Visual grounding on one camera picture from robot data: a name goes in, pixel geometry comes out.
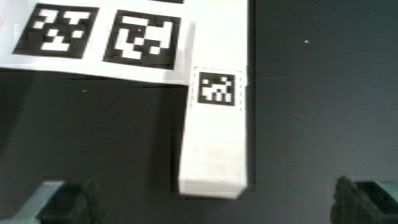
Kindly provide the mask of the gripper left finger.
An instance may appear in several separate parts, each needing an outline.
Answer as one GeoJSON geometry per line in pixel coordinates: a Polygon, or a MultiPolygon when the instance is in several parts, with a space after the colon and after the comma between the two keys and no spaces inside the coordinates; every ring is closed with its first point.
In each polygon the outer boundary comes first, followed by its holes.
{"type": "Polygon", "coordinates": [[[21,207],[26,224],[97,224],[92,181],[44,181],[21,207]]]}

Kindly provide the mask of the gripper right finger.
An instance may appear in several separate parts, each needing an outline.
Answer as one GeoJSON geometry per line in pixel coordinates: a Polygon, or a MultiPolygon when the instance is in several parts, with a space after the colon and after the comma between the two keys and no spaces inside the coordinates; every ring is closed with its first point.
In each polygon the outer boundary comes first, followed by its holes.
{"type": "Polygon", "coordinates": [[[337,178],[332,224],[398,224],[398,182],[337,178]]]}

